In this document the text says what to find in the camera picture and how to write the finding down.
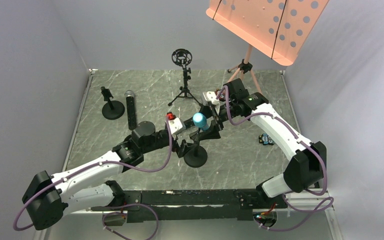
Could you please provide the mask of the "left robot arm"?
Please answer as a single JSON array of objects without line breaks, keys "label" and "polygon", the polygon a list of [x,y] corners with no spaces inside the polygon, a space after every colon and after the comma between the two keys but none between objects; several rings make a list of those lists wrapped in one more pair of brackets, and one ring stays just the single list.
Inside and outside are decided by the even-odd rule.
[{"label": "left robot arm", "polygon": [[[206,117],[201,113],[183,121],[169,112],[165,127],[160,131],[156,131],[152,122],[142,121],[123,142],[88,163],[54,174],[45,170],[37,173],[22,197],[23,209],[32,221],[29,226],[38,231],[44,230],[79,210],[124,205],[125,193],[116,181],[109,180],[97,187],[90,185],[128,170],[146,173],[161,171],[167,166],[172,153],[183,158],[191,152],[194,144],[186,141],[178,144],[176,135],[192,126],[202,131],[209,128]],[[138,167],[144,160],[144,154],[165,147],[168,147],[168,158],[162,166],[155,169]]]}]

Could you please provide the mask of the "blue microphone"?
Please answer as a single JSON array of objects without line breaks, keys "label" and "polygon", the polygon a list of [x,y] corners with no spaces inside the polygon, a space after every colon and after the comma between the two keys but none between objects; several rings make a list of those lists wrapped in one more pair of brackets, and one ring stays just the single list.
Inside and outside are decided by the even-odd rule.
[{"label": "blue microphone", "polygon": [[207,131],[210,128],[207,118],[201,112],[196,112],[192,116],[192,121],[193,124],[202,131]]}]

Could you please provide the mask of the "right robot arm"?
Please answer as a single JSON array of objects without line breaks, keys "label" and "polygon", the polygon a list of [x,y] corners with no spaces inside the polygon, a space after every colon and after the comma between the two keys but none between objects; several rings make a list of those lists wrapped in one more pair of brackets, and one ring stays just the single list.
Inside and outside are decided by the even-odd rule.
[{"label": "right robot arm", "polygon": [[213,121],[207,126],[208,115],[205,115],[202,120],[194,122],[202,130],[198,134],[199,140],[217,138],[225,121],[234,126],[250,121],[267,133],[288,158],[283,173],[256,186],[256,191],[264,200],[290,192],[300,193],[319,180],[323,181],[323,188],[313,194],[322,196],[327,191],[326,146],[295,130],[261,93],[250,94],[237,78],[225,83],[219,91],[203,92],[201,99],[203,105],[209,108]]}]

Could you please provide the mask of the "black clip desk mic stand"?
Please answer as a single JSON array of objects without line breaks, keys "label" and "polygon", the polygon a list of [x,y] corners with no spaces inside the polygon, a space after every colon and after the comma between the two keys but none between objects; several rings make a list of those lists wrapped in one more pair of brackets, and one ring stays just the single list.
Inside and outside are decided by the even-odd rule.
[{"label": "black clip desk mic stand", "polygon": [[204,147],[200,145],[199,139],[200,130],[190,134],[194,146],[191,146],[189,151],[183,156],[184,162],[191,168],[200,168],[208,160],[208,153]]}]

